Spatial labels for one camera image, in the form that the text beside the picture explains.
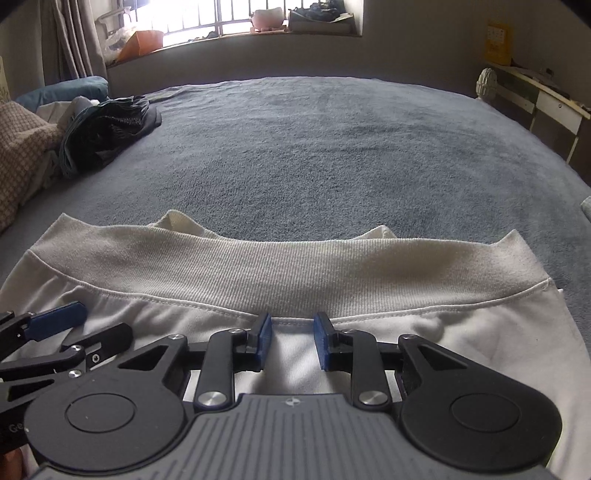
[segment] desk drawer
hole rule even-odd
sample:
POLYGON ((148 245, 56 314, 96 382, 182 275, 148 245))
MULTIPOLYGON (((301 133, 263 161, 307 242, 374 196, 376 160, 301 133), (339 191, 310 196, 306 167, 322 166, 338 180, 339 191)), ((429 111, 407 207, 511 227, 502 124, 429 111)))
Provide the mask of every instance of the desk drawer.
POLYGON ((579 132, 582 117, 568 105, 548 95, 546 92, 540 92, 535 105, 538 110, 541 110, 558 123, 564 125, 575 135, 579 132))

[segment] blue pillow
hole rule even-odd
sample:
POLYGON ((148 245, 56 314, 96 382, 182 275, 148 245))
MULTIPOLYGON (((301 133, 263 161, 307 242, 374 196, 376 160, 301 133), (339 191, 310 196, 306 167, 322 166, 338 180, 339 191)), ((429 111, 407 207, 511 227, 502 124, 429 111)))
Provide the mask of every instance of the blue pillow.
POLYGON ((41 105, 53 102, 71 102, 78 96, 104 102, 107 100, 108 94, 109 82, 103 77, 86 77, 85 79, 68 80, 41 87, 21 95, 14 101, 35 113, 41 105))

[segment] checkered blanket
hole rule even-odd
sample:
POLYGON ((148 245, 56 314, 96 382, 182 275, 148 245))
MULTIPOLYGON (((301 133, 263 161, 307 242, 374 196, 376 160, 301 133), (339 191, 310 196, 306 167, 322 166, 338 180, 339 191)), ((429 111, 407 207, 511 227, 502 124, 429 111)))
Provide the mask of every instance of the checkered blanket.
POLYGON ((0 105, 0 232, 14 221, 44 152, 56 148, 62 136, 57 125, 18 103, 0 105))

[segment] ribbed hem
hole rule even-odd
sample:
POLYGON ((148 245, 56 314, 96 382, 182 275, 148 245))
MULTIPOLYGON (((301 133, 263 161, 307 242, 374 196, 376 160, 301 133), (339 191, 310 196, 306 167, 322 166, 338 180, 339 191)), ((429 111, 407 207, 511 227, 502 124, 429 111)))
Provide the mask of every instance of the ribbed hem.
POLYGON ((155 226, 100 227, 61 215, 31 250, 96 287, 281 317, 477 303, 548 278, 517 231, 492 245, 399 238, 251 242, 155 226))

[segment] bed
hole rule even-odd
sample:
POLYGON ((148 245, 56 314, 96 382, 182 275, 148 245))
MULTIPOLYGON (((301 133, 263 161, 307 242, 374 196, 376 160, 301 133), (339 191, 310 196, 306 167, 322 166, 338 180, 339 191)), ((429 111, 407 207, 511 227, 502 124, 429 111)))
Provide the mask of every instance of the bed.
POLYGON ((421 86, 266 78, 149 95, 162 126, 111 165, 42 192, 0 236, 0 283, 62 212, 95 225, 177 209, 258 241, 401 237, 495 242, 517 229, 591 349, 591 188, 487 104, 421 86))

